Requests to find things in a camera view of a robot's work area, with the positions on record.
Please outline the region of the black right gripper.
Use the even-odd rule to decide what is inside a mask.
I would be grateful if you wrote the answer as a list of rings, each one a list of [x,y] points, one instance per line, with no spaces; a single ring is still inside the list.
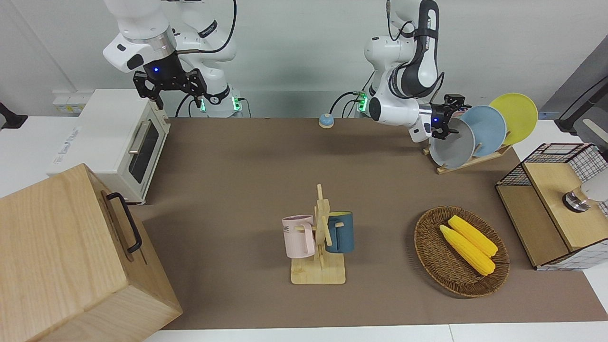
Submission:
[[[162,90],[180,90],[195,99],[197,107],[202,106],[202,98],[207,93],[207,84],[199,69],[185,72],[177,52],[160,60],[150,61],[143,65],[143,71],[135,71],[133,82],[135,89],[143,99],[148,99],[163,110],[164,103],[160,98]]]

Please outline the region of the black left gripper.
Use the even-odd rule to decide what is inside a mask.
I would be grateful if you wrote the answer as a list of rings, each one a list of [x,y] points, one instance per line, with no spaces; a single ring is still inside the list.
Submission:
[[[464,95],[445,95],[445,103],[430,103],[431,115],[431,137],[435,139],[446,139],[455,130],[449,127],[451,117],[458,117],[468,111],[471,106],[466,103]]]

